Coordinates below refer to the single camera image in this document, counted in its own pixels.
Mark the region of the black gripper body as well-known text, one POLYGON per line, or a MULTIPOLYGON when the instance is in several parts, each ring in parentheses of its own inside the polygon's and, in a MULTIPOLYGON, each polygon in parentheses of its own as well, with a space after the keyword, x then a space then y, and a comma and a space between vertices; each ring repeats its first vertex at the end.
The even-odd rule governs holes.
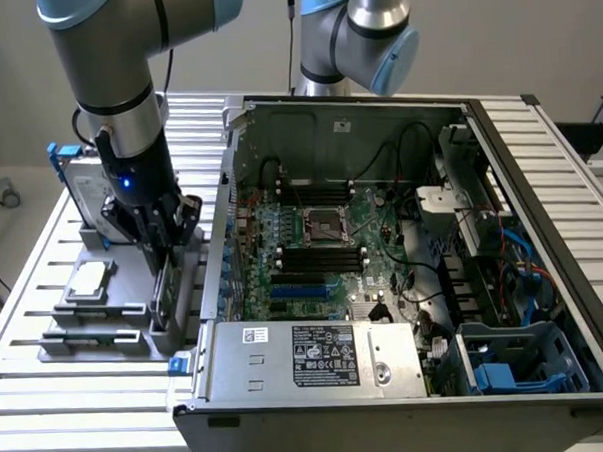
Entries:
POLYGON ((120 204, 128 208, 157 204, 168 210, 177 207, 179 187, 163 134, 158 134, 144 152, 128 158, 115 156, 109 136, 99 139, 104 172, 120 204))

